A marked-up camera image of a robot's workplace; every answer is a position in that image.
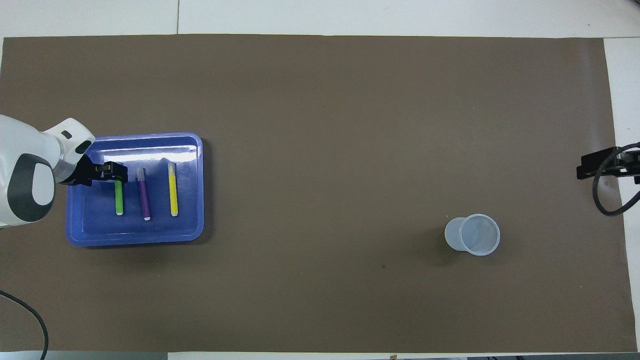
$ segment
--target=brown table mat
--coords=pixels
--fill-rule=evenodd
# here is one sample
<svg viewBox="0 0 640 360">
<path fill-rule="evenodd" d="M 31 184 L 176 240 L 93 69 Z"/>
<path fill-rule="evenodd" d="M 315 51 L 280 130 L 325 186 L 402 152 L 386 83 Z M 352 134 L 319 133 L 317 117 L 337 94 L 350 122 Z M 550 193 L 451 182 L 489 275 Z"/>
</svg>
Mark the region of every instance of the brown table mat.
<svg viewBox="0 0 640 360">
<path fill-rule="evenodd" d="M 7 38 L 0 113 L 205 142 L 192 243 L 74 247 L 62 186 L 2 230 L 54 350 L 636 351 L 622 218 L 575 179 L 614 143 L 601 39 Z M 484 258 L 444 241 L 473 213 Z M 0 350 L 41 341 L 0 299 Z"/>
</svg>

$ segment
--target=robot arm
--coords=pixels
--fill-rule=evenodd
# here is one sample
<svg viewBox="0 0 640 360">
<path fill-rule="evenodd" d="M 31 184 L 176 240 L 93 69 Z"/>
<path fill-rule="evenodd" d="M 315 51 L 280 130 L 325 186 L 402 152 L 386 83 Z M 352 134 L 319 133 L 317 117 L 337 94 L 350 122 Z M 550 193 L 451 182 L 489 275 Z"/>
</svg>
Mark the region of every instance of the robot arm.
<svg viewBox="0 0 640 360">
<path fill-rule="evenodd" d="M 127 168 L 96 165 L 84 152 L 95 137 L 67 119 L 47 131 L 0 115 L 0 228 L 36 222 L 53 205 L 55 183 L 127 182 Z"/>
</svg>

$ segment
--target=clear plastic cup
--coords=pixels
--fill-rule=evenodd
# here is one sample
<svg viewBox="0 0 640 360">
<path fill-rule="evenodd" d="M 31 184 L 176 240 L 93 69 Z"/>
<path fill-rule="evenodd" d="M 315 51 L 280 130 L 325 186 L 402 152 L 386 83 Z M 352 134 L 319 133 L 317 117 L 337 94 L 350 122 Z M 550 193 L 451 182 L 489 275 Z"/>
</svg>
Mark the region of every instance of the clear plastic cup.
<svg viewBox="0 0 640 360">
<path fill-rule="evenodd" d="M 444 229 L 450 247 L 476 256 L 491 254 L 500 243 L 500 228 L 484 214 L 451 220 Z"/>
</svg>

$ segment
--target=blue tray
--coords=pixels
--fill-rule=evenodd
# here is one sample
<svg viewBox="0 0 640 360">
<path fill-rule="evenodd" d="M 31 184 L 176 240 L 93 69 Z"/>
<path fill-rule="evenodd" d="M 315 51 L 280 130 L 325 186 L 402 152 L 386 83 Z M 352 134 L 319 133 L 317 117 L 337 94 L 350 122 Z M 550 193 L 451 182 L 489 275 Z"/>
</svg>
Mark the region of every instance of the blue tray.
<svg viewBox="0 0 640 360">
<path fill-rule="evenodd" d="M 129 169 L 123 184 L 124 215 L 115 213 L 112 181 L 67 187 L 67 239 L 77 246 L 191 241 L 204 228 L 202 140 L 194 133 L 96 138 L 86 154 L 94 163 L 115 161 Z M 167 162 L 176 164 L 178 216 L 169 203 Z M 144 167 L 151 220 L 144 221 L 137 168 Z"/>
</svg>

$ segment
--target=white table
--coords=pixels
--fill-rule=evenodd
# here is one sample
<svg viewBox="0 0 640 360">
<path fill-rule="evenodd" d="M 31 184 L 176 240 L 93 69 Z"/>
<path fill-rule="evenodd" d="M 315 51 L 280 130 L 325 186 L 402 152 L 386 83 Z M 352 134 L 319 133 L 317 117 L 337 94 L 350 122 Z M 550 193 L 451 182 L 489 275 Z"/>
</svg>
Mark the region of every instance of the white table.
<svg viewBox="0 0 640 360">
<path fill-rule="evenodd" d="M 0 1 L 0 44 L 4 37 L 175 33 L 605 38 L 616 145 L 640 141 L 640 4 L 631 0 Z M 639 188 L 630 178 L 621 180 L 623 201 Z M 624 218 L 638 334 L 640 206 Z M 380 359 L 393 354 L 248 355 L 175 353 L 169 359 Z M 486 356 L 398 358 L 467 355 Z"/>
</svg>

